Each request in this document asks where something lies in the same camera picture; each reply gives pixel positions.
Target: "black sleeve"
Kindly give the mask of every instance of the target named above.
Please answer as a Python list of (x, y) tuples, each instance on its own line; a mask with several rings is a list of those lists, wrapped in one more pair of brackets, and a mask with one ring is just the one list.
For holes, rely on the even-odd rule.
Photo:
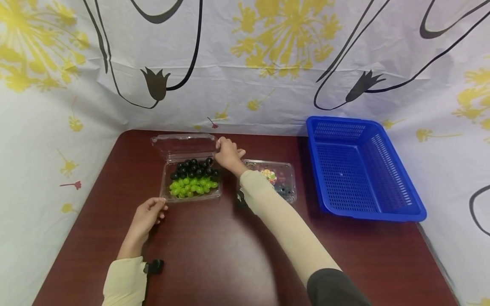
[(313, 273), (306, 290), (312, 306), (371, 306), (347, 275), (336, 269)]

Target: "dark red table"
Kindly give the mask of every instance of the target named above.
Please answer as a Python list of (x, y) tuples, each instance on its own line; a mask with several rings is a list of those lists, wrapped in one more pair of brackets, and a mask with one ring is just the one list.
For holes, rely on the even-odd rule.
[[(102, 303), (107, 268), (135, 208), (159, 194), (164, 161), (150, 137), (161, 133), (128, 131), (119, 137), (35, 306)], [(416, 224), (319, 212), (306, 138), (225, 136), (249, 159), (293, 164), (294, 208), (374, 305), (456, 305)], [(309, 304), (274, 237), (250, 211), (233, 205), (235, 186), (225, 175), (220, 199), (170, 208), (145, 254), (166, 263), (162, 275), (149, 279), (146, 306)]]

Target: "white fabric backdrop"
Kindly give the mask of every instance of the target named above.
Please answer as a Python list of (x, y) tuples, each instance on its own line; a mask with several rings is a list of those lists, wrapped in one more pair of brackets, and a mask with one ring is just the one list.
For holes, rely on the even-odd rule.
[(0, 0), (0, 259), (41, 255), (1, 269), (0, 304), (32, 303), (122, 131), (304, 135), (313, 115), (385, 126), (458, 300), (490, 303), (490, 191), (470, 209), (490, 185), (488, 2)]

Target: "blue plastic basket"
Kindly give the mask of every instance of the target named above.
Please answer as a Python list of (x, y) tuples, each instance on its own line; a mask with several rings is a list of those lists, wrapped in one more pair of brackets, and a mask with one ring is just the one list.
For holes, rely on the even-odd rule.
[(423, 221), (427, 212), (383, 127), (374, 121), (306, 120), (320, 209), (386, 221)]

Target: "green grape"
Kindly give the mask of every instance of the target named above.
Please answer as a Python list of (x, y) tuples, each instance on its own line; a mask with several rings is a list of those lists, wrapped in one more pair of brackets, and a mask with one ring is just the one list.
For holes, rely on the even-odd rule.
[(174, 190), (176, 188), (179, 188), (179, 183), (178, 182), (173, 182), (170, 184), (170, 190)]

